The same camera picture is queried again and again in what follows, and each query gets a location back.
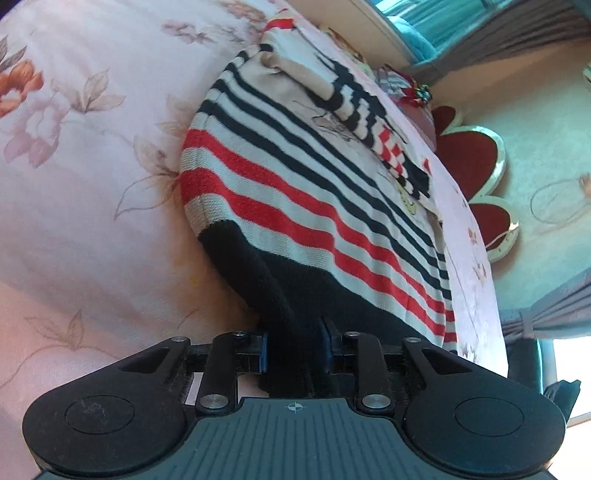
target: bed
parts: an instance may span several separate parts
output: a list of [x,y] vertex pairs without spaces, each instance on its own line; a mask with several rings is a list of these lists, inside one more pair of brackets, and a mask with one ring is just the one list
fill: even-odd
[[[212,84],[283,8],[262,0],[24,0],[0,22],[0,478],[36,475],[20,424],[47,390],[170,336],[205,343],[255,327],[258,313],[218,273],[187,221],[180,157]],[[391,102],[388,114],[430,166],[457,336],[444,346],[506,375],[476,222]],[[256,393],[252,380],[242,393]]]

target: bed sheet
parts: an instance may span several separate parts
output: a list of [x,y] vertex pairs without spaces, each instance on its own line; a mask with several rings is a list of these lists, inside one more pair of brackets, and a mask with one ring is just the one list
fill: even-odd
[[[284,6],[24,0],[0,22],[0,479],[36,475],[20,424],[45,391],[173,335],[208,342],[255,324],[184,217],[179,154],[226,63]],[[414,128],[389,113],[430,160],[459,354],[506,374],[476,222]]]

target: gray gripper base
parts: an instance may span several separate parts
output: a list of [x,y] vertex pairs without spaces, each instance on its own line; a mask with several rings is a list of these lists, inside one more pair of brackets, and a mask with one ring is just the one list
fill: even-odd
[[[409,449],[389,420],[342,398],[246,398],[235,413],[199,421],[187,440],[128,480],[456,480]],[[530,480],[551,480],[540,472]],[[59,480],[44,472],[38,480]]]

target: curtain tieback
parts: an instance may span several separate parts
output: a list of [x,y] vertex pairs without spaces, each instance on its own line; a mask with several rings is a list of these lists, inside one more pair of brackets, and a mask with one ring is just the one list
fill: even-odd
[[519,315],[523,323],[523,338],[534,338],[534,316],[531,310],[525,309]]

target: metal screw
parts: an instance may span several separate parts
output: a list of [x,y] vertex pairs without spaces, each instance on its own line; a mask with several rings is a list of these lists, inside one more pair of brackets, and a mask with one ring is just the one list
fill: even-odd
[[364,396],[361,403],[367,408],[378,410],[379,408],[388,407],[392,401],[386,395],[372,394]]
[[219,408],[224,408],[226,405],[228,405],[229,400],[224,395],[212,393],[211,395],[205,395],[204,397],[201,397],[199,403],[205,408],[217,410]]

